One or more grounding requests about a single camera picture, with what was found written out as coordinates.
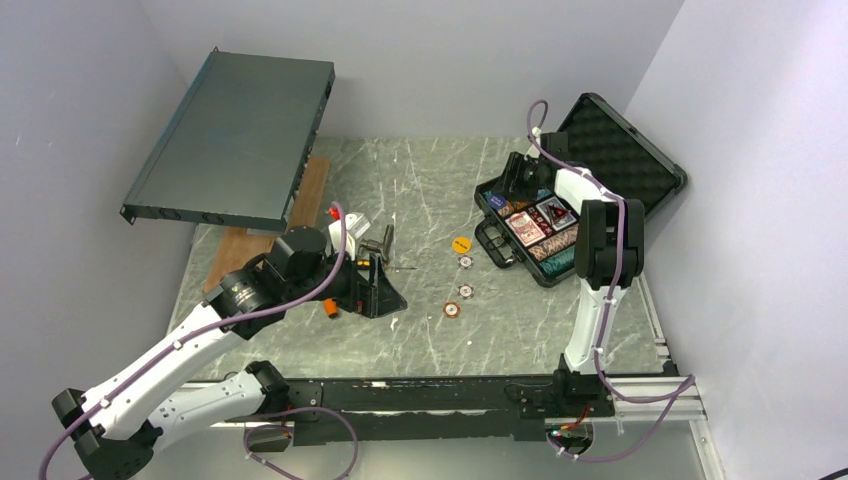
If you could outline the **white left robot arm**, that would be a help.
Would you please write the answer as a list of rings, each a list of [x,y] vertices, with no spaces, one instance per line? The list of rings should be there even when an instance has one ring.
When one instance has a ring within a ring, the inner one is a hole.
[[[211,424],[281,416],[291,404],[290,386],[268,361],[191,393],[182,387],[290,309],[324,300],[369,319],[407,306],[379,256],[362,268],[343,237],[330,248],[319,230],[297,227],[224,275],[175,330],[131,365],[88,390],[58,394],[53,410],[89,477],[129,479],[157,452]]]

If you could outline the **red playing card deck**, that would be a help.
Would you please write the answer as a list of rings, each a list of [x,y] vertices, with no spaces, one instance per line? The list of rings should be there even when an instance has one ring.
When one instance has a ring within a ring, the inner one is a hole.
[[[525,247],[543,241],[549,236],[549,232],[526,211],[514,213],[506,219],[506,223]]]

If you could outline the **white blue poker chip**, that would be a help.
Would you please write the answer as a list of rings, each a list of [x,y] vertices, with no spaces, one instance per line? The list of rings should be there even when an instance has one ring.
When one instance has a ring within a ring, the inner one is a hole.
[[[471,299],[475,295],[475,289],[468,284],[463,284],[458,287],[458,294],[463,299]]]

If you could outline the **red black triangular button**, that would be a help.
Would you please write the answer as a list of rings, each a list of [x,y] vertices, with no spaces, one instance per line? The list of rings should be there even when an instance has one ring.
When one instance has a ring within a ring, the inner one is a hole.
[[[544,205],[544,211],[549,216],[550,223],[556,230],[564,229],[572,223],[571,212],[556,202],[546,203]]]

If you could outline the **white purple poker chip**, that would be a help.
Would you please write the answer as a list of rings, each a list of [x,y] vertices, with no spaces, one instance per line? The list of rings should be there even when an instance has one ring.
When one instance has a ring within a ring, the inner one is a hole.
[[[458,258],[458,265],[461,269],[471,269],[474,266],[474,259],[470,255],[462,255]]]

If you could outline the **yellow dealer button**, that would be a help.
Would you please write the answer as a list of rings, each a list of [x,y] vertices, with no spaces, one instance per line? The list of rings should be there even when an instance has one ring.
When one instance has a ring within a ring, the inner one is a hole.
[[[451,247],[453,251],[459,255],[468,254],[471,251],[472,246],[473,242],[465,236],[455,237],[451,242]]]

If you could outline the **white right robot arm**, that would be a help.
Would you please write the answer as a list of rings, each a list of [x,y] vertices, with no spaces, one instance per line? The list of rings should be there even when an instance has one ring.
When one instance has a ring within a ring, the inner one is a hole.
[[[615,389],[602,362],[618,306],[643,270],[644,206],[610,191],[588,168],[555,158],[542,147],[541,135],[539,127],[529,130],[531,148],[518,165],[537,166],[542,159],[555,165],[554,196],[580,210],[574,253],[580,297],[574,330],[563,352],[566,369],[597,379],[615,397],[640,403],[640,398]]]

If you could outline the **orange white poker chip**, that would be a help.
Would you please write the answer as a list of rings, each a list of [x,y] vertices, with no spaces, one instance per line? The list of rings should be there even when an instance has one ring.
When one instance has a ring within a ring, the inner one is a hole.
[[[457,318],[461,313],[461,307],[456,302],[446,302],[443,306],[443,314],[447,318]]]

